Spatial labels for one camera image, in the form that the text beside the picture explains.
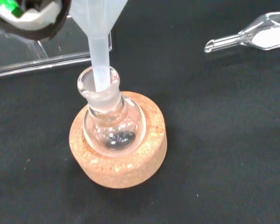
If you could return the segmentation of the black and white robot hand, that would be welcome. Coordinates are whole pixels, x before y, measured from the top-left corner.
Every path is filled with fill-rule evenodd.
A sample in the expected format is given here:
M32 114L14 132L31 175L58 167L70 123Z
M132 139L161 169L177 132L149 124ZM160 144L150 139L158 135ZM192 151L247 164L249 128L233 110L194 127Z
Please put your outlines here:
M0 0L0 33L40 41L63 27L71 0Z

